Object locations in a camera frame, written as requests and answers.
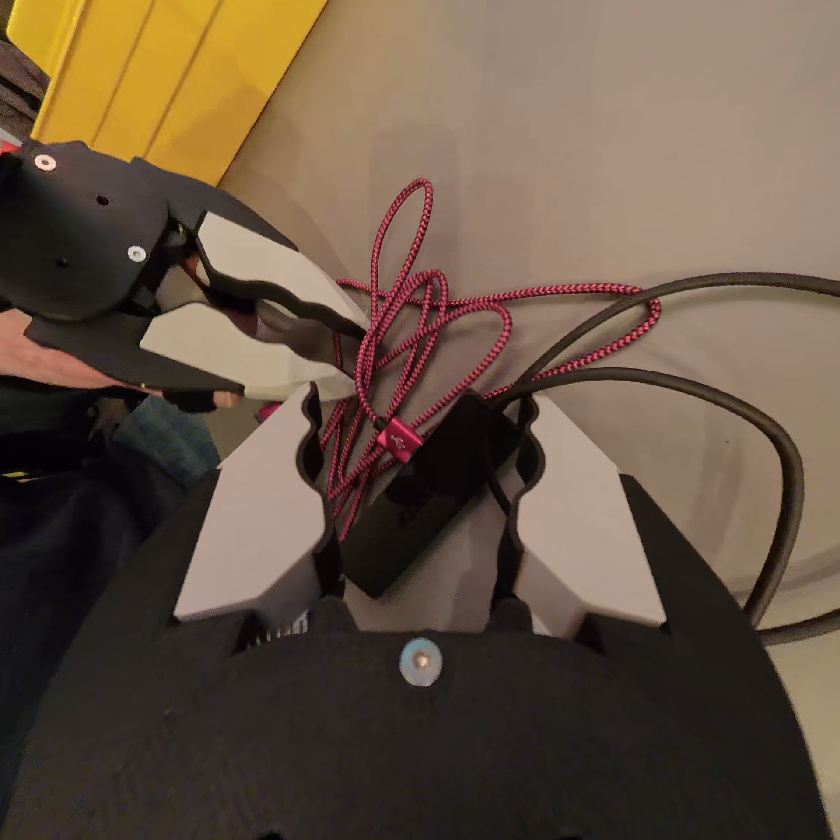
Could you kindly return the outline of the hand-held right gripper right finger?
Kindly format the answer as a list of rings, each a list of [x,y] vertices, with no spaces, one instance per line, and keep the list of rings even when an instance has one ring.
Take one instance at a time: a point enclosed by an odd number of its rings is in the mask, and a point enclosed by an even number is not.
[[[521,400],[521,489],[497,553],[494,605],[518,598],[538,629],[575,636],[589,615],[666,621],[619,469],[547,396]]]

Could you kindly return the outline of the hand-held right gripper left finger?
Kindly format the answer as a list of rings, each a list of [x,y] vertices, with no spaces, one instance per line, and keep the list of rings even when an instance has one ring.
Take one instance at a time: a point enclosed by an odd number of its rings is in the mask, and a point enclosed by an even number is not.
[[[342,583],[338,535],[319,488],[321,402],[292,393],[217,468],[174,618],[240,611],[292,624]]]

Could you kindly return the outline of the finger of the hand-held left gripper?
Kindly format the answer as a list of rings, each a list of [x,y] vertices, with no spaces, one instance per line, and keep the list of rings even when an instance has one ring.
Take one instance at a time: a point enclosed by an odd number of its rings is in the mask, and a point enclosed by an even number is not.
[[[355,394],[354,380],[327,359],[332,332],[294,318],[275,303],[257,303],[257,331],[244,332],[222,311],[190,302],[150,321],[144,351],[241,385],[252,400],[284,401],[314,383],[324,401]]]
[[[371,322],[309,257],[215,213],[194,233],[207,285],[245,301],[267,301],[297,319],[362,340]]]

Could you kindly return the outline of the yellow plastic bin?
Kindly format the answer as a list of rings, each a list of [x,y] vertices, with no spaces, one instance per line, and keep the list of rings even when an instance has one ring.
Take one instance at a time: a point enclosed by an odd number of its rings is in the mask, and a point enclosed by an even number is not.
[[[325,5],[15,2],[7,35],[49,78],[31,138],[215,186]]]

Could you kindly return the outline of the person's left hand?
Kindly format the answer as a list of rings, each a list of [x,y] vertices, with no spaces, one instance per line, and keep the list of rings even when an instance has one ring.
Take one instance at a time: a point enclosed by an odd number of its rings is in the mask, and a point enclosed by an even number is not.
[[[25,382],[82,391],[121,387],[162,397],[188,413],[210,413],[219,407],[236,406],[241,400],[239,395],[229,392],[164,393],[146,385],[113,380],[68,353],[32,341],[25,334],[31,322],[19,310],[8,309],[1,314],[1,375],[14,385]]]

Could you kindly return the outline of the person's blue jeans leg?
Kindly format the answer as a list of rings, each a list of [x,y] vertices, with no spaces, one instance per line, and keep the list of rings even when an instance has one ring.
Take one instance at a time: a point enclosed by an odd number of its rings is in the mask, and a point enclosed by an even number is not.
[[[158,396],[147,396],[130,410],[112,439],[184,488],[194,486],[222,462],[203,416],[186,413]]]

